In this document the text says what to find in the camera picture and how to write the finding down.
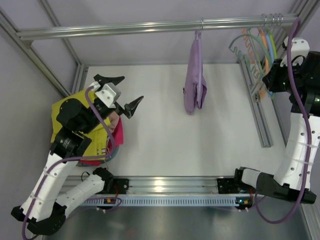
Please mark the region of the yellow trousers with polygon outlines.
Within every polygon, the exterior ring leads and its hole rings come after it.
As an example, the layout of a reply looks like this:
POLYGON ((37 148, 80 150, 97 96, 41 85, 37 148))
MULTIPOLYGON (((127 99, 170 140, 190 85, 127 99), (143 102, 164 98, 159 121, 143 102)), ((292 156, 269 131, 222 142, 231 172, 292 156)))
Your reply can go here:
POLYGON ((113 112, 92 91, 82 90, 51 106, 52 137, 50 155, 60 158, 101 157, 107 153, 109 134, 91 109, 92 103, 106 126, 113 112))

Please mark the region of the purple trousers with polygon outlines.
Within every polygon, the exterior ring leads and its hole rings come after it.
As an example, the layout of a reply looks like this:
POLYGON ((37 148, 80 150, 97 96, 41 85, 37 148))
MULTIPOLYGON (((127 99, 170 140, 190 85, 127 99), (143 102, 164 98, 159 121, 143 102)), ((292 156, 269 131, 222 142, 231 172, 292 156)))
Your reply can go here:
POLYGON ((201 110, 205 102, 205 97, 207 94, 207 83, 202 73, 202 84, 203 88, 198 88, 198 67, 197 67, 197 55, 195 41, 192 42, 189 59, 187 64, 187 73, 185 78, 185 84, 183 88, 183 102, 184 108, 187 114, 192 115, 195 109, 201 110))

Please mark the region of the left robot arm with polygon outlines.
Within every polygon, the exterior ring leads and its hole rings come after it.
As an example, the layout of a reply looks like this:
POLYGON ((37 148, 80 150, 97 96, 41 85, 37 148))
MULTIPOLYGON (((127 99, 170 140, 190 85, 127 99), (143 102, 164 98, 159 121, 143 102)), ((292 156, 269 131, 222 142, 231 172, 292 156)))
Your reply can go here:
POLYGON ((121 106, 118 84, 123 76, 96 75, 93 83, 80 92, 52 105, 53 136, 46 164, 27 200, 12 209, 22 222, 22 237, 55 234, 69 215, 97 193, 114 190, 114 175, 105 167, 96 168, 84 181, 61 194, 61 188, 80 161, 104 161, 117 144, 106 119, 111 114, 131 118, 142 101, 139 97, 121 106))

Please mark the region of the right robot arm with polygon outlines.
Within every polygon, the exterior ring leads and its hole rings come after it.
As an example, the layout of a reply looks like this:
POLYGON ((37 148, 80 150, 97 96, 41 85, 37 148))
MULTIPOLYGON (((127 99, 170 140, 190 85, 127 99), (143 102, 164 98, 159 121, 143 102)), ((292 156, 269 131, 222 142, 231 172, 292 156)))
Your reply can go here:
POLYGON ((292 70, 308 116, 311 144, 308 144, 305 120, 290 85, 288 68, 277 59, 263 82, 274 93, 290 94, 290 133, 283 160, 274 175, 240 167, 236 169, 234 178, 239 184, 254 188, 260 195, 295 202, 301 190, 304 167, 307 167, 301 203, 314 204, 317 196, 310 190, 310 174, 320 144, 320 53, 310 51, 306 56, 299 55, 299 59, 302 63, 293 64, 292 70))

